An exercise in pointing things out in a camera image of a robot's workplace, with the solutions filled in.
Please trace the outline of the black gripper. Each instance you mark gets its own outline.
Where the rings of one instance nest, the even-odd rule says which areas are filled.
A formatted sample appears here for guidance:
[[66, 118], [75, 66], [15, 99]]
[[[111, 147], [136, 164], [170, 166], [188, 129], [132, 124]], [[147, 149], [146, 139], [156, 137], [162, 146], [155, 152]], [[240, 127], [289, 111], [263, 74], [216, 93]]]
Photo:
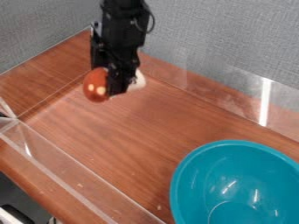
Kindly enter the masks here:
[[91, 69], [107, 69], [107, 95], [122, 95], [136, 82], [138, 48], [146, 43], [146, 0], [103, 0], [102, 20], [91, 24]]

